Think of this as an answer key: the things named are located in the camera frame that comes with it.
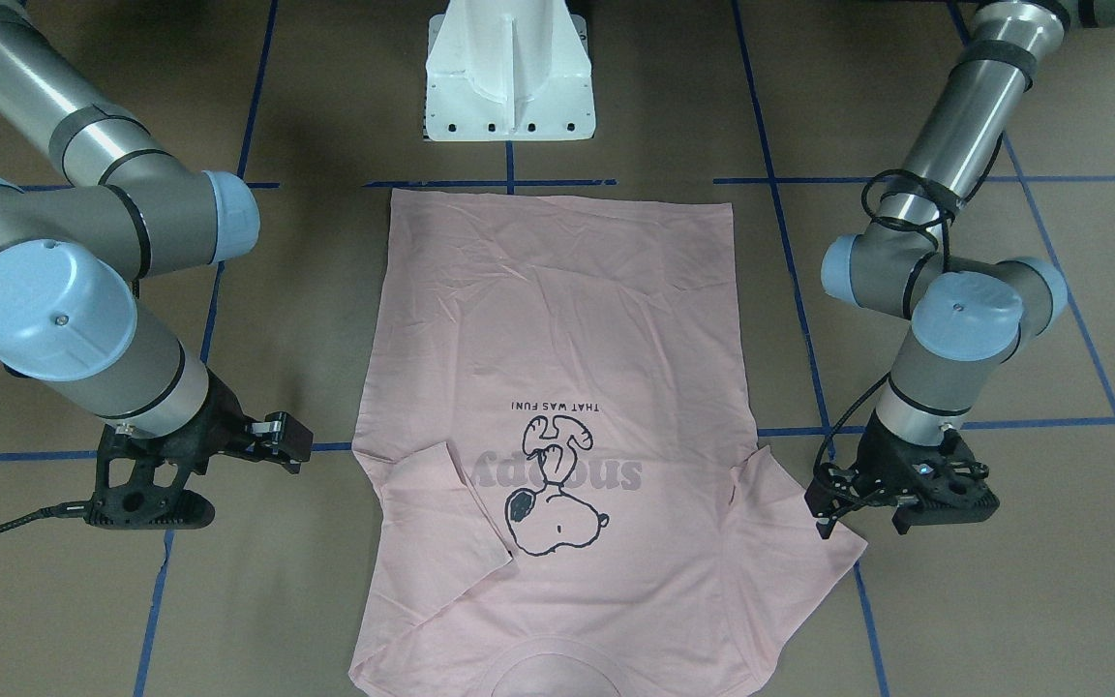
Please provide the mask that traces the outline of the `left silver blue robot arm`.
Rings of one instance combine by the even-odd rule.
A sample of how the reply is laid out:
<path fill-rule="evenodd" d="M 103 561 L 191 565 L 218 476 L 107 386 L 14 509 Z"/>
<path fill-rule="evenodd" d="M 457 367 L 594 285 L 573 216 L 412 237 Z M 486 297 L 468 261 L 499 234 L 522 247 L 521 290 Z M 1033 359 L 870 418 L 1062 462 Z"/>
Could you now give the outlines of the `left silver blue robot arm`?
<path fill-rule="evenodd" d="M 1115 1 L 982 1 L 943 91 L 901 167 L 861 190 L 867 228 L 828 246 L 828 296 L 906 321 L 850 465 L 815 458 L 806 506 L 820 538 L 864 507 L 893 509 L 898 533 L 977 524 L 999 509 L 988 466 L 963 438 L 997 367 L 1047 332 L 1070 303 L 1040 258 L 957 256 L 951 229 L 993 168 L 1010 115 L 1067 35 L 1115 28 Z"/>

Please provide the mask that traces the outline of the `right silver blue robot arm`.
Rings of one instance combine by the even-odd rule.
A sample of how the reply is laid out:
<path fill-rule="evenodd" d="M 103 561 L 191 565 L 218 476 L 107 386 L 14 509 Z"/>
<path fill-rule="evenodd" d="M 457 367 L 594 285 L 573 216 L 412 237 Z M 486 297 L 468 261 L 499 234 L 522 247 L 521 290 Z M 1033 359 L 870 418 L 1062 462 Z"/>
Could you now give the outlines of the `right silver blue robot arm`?
<path fill-rule="evenodd" d="M 0 1 L 0 113 L 67 187 L 0 178 L 0 362 L 105 423 L 107 458 L 217 453 L 298 471 L 313 434 L 256 420 L 133 290 L 256 245 L 256 199 L 224 171 L 191 171 L 68 62 L 21 4 Z"/>

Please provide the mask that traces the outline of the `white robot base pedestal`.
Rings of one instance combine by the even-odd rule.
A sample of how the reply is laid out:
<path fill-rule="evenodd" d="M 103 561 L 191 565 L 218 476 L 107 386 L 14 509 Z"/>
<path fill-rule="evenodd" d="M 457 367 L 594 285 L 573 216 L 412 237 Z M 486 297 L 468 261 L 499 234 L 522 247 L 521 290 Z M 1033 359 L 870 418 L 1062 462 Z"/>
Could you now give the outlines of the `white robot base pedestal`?
<path fill-rule="evenodd" d="M 565 1 L 450 1 L 428 22 L 430 141 L 584 141 L 597 133 L 588 25 Z"/>

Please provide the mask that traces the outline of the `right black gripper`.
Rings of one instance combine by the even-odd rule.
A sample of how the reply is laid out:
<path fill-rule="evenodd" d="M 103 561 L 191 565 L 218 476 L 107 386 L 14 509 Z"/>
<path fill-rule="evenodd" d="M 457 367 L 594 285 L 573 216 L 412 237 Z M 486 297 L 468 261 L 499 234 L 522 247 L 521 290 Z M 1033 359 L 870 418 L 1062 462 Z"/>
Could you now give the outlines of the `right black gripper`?
<path fill-rule="evenodd" d="M 262 420 L 262 442 L 252 427 L 255 420 L 242 412 L 237 397 L 214 374 L 207 374 L 209 391 L 192 419 L 192 468 L 207 468 L 209 459 L 227 454 L 248 462 L 273 462 L 288 473 L 298 473 L 313 454 L 313 432 L 288 413 L 270 413 Z"/>

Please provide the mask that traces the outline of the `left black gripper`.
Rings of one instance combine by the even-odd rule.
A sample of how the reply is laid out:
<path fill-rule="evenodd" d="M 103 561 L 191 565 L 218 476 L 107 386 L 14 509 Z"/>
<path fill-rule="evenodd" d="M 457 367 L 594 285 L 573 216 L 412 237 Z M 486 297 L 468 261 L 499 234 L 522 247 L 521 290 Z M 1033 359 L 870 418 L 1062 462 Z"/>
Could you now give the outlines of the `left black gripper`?
<path fill-rule="evenodd" d="M 960 434 L 954 428 L 938 432 L 937 445 L 921 445 L 898 437 L 881 416 L 872 414 L 859 441 L 855 486 L 872 501 L 915 509 L 964 498 L 964 477 L 954 471 Z M 804 498 L 817 533 L 828 541 L 842 517 L 854 511 L 854 473 L 850 469 L 814 469 Z"/>

